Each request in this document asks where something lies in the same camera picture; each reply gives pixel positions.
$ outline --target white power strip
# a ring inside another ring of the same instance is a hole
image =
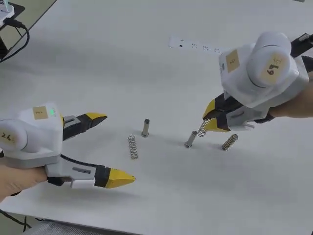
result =
[[[6,18],[11,18],[14,14],[14,7],[12,5],[8,5],[8,9],[6,9],[4,4],[0,4],[0,27],[4,25],[3,21]]]
[[[203,44],[196,41],[189,41],[182,39],[180,37],[170,37],[168,46],[170,48],[179,48],[184,50],[196,50],[199,52],[205,52],[212,55],[220,55],[223,52],[227,51],[226,48],[214,47],[210,44]]]

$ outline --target coil spring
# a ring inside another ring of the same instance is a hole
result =
[[[234,134],[226,140],[226,142],[222,145],[222,150],[227,151],[236,141],[238,140],[238,135]]]
[[[135,136],[129,136],[128,137],[128,144],[129,144],[129,150],[131,153],[131,159],[135,160],[138,158],[138,152],[137,152],[137,143]]]
[[[210,121],[209,119],[203,121],[202,125],[200,126],[200,128],[198,130],[198,136],[199,137],[204,137],[205,136],[207,131],[204,129],[204,127],[209,123],[209,121]]]

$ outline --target hand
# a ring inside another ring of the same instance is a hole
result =
[[[309,77],[313,78],[313,72],[309,73]],[[276,118],[313,118],[313,81],[294,99],[270,108],[269,114]]]
[[[7,196],[31,188],[47,180],[43,167],[32,169],[15,169],[0,162],[0,202]]]

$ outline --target number label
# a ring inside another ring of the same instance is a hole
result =
[[[45,106],[33,107],[33,113],[35,120],[48,118],[48,112]]]
[[[0,129],[0,142],[9,145],[15,145],[15,137],[10,132]]]
[[[286,57],[279,53],[273,53],[261,73],[261,78],[270,84],[275,84],[285,65]]]
[[[240,66],[238,51],[233,50],[226,56],[227,72],[230,73]]]

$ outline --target white tabletop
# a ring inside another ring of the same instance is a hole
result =
[[[1,64],[0,109],[55,101],[64,116],[106,113],[66,141],[64,154],[137,180],[86,191],[41,184],[1,209],[143,235],[310,234],[312,119],[240,132],[228,152],[219,147],[230,133],[209,133],[186,149],[222,92],[218,56],[167,47],[170,35],[236,47],[267,30],[311,34],[310,8],[291,0],[58,1],[31,29],[29,46]]]

